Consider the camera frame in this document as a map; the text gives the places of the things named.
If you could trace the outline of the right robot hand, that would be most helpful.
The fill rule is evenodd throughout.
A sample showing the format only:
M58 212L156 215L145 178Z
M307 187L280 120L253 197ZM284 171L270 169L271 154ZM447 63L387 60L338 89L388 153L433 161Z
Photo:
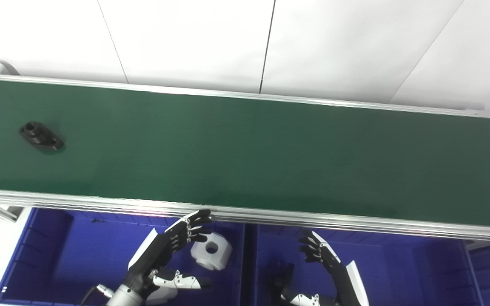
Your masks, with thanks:
M331 276L335 286L336 296L320 294L306 295L291 288L291 276L282 285L280 301L290 306L368 306L362 277L352 260L344 265L330 244L311 229L301 230L299 251L305 254L306 263L321 263Z

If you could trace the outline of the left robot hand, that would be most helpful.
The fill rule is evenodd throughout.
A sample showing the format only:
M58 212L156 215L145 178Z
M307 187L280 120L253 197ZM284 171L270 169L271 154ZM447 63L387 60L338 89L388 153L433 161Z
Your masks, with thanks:
M131 266L125 275L122 285L146 299L155 291L155 285L148 283L148 275L156 269L166 266L172 255L190 242L206 242L211 233L203 224L212 221L211 211L201 209L189 213L175 221L147 246L144 253Z

